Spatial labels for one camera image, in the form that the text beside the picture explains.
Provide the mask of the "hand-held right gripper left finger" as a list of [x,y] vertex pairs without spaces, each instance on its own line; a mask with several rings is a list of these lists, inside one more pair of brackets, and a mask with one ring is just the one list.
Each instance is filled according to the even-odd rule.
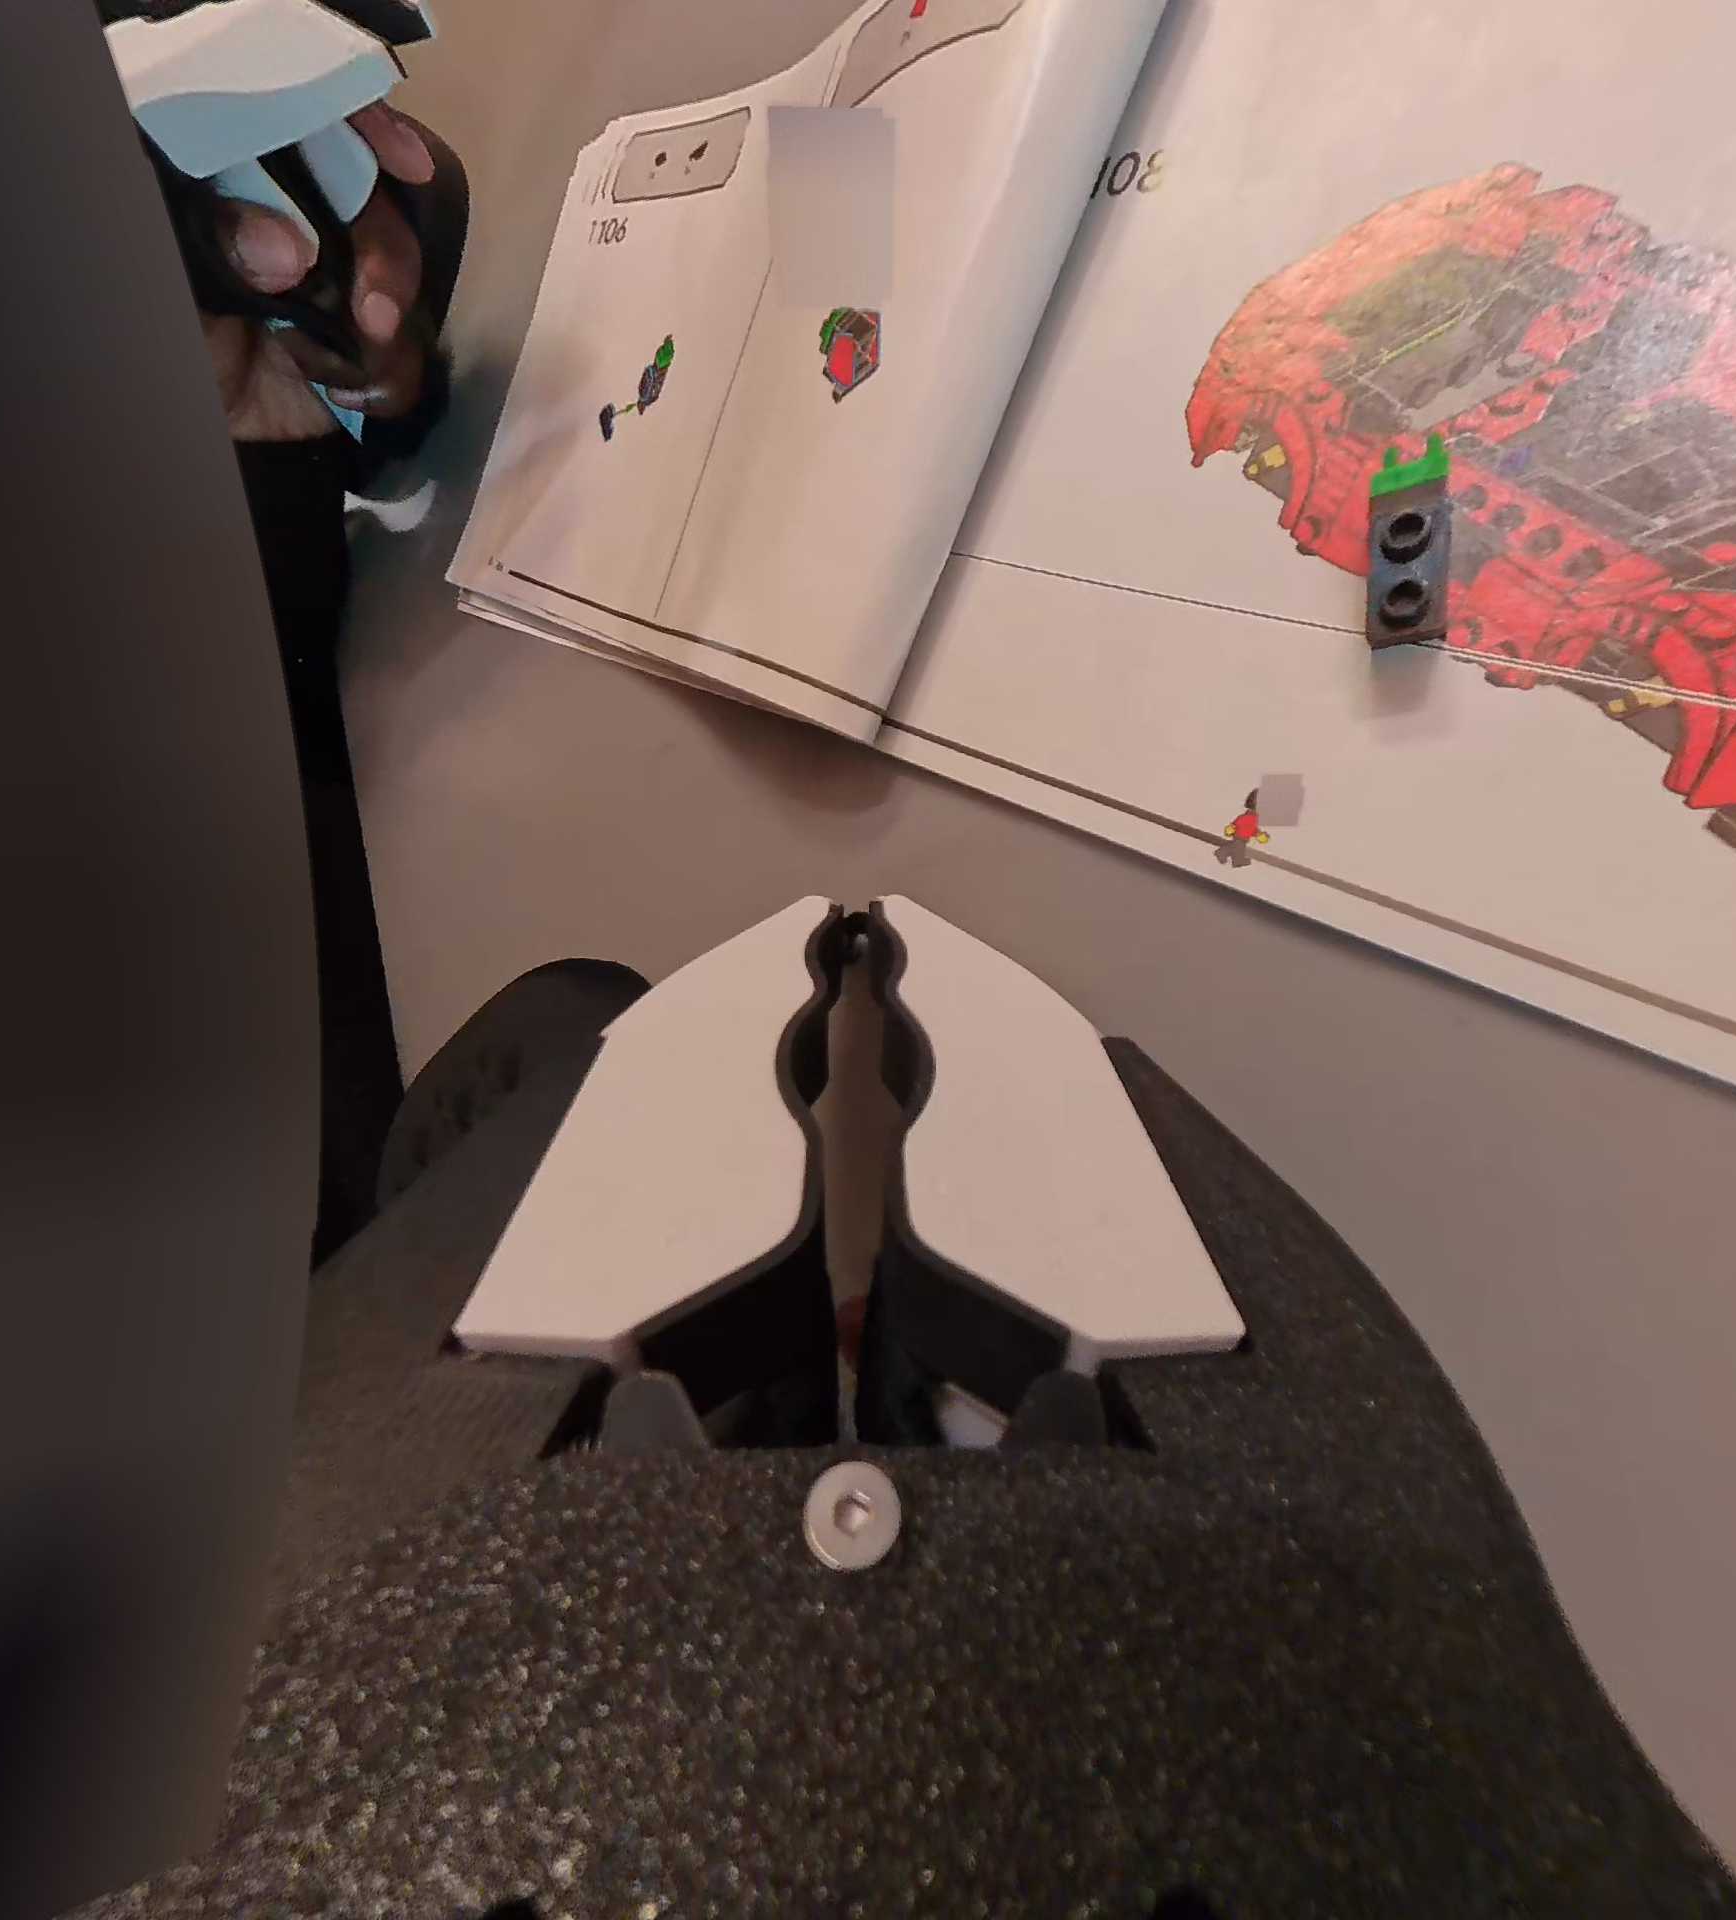
[[633,1366],[646,1336],[812,1225],[783,1045],[825,1001],[837,903],[807,895],[614,1018],[449,1334],[470,1354]]

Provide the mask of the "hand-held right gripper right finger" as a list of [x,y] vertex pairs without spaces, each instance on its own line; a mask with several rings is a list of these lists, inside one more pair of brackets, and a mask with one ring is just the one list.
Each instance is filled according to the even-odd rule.
[[1246,1327],[1103,1037],[1025,967],[915,901],[869,910],[886,1306],[933,1376],[1093,1376],[1230,1354]]

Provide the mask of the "black two-stud lego plate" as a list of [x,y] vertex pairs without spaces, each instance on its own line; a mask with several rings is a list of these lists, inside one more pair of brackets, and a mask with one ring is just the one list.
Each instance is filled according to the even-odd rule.
[[1361,634],[1371,652],[1446,638],[1451,529],[1446,477],[1370,495]]

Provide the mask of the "lego instruction booklet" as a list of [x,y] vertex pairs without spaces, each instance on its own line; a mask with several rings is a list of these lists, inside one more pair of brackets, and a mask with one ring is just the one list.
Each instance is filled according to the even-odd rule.
[[1736,4],[861,4],[579,153],[448,583],[1736,1089]]

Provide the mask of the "person's left hand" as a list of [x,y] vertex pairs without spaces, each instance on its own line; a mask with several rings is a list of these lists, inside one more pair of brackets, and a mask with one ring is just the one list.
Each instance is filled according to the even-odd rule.
[[327,353],[297,330],[204,313],[208,362],[233,443],[320,441],[335,432],[338,414],[400,421],[422,397],[425,326],[414,319],[422,249],[386,183],[428,185],[434,156],[424,134],[386,105],[359,108],[350,128],[377,165],[375,186],[352,225],[350,309],[358,356]]

